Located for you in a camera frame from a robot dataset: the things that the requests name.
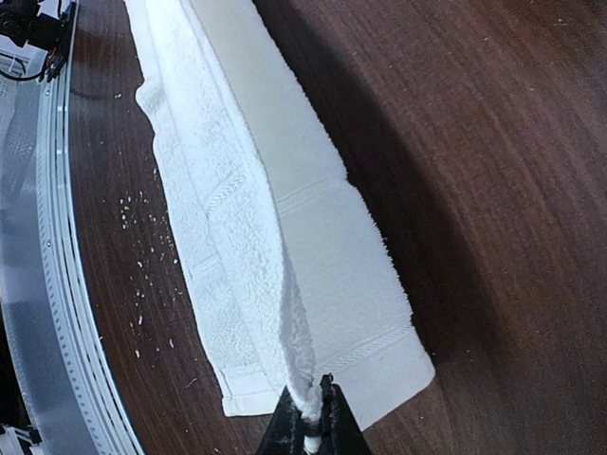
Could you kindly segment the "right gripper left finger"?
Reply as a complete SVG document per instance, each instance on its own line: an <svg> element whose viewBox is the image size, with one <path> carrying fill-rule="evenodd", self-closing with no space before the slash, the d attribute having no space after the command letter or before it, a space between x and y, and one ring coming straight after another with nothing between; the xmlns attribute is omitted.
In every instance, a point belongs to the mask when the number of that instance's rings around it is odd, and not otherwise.
<svg viewBox="0 0 607 455"><path fill-rule="evenodd" d="M255 454L304 454L304 421L288 388L284 388Z"/></svg>

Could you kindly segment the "white towel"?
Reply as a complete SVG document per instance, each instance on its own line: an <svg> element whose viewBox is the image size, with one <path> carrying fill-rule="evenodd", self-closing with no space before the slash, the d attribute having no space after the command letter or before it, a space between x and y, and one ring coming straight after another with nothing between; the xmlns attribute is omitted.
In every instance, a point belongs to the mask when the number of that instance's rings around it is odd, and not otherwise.
<svg viewBox="0 0 607 455"><path fill-rule="evenodd" d="M377 226L249 1L130 1L136 93L224 413L307 416L323 375L360 428L434 368Z"/></svg>

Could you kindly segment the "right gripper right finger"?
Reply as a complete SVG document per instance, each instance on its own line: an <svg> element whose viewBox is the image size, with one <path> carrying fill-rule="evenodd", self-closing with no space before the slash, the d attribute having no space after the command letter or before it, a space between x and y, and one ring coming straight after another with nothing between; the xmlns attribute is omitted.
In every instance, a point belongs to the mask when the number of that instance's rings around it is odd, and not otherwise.
<svg viewBox="0 0 607 455"><path fill-rule="evenodd" d="M340 386L333 382L331 374L325 374L322 387L322 442L320 454L371 455L356 418L351 411Z"/></svg>

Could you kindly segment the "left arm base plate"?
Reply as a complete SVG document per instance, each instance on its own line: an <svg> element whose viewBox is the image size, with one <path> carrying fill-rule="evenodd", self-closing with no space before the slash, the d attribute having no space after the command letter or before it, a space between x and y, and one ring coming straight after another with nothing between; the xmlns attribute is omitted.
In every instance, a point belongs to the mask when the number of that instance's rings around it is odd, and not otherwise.
<svg viewBox="0 0 607 455"><path fill-rule="evenodd" d="M78 3L71 1L65 9L57 6L57 17L41 13L42 1L14 0L1 2L1 35L18 47L33 46L46 52L41 70L31 76L16 77L5 71L1 76L14 82L56 79L67 63L73 39Z"/></svg>

